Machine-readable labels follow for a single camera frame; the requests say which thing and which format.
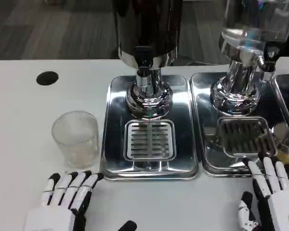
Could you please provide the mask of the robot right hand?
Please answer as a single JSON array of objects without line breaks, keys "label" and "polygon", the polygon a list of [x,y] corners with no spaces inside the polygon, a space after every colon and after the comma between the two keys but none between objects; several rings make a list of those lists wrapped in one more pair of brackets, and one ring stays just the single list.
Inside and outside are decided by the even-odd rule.
[{"label": "robot right hand", "polygon": [[238,206],[241,231],[289,231],[289,164],[276,156],[258,153],[264,172],[251,159],[242,159],[250,170],[254,194],[244,191]]}]

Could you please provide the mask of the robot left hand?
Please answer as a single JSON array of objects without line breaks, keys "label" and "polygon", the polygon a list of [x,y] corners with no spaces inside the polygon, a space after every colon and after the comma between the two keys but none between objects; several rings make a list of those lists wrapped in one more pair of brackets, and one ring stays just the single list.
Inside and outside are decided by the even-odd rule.
[{"label": "robot left hand", "polygon": [[25,231],[83,231],[86,211],[103,173],[90,170],[64,176],[52,174],[42,191],[39,206],[27,213]]}]

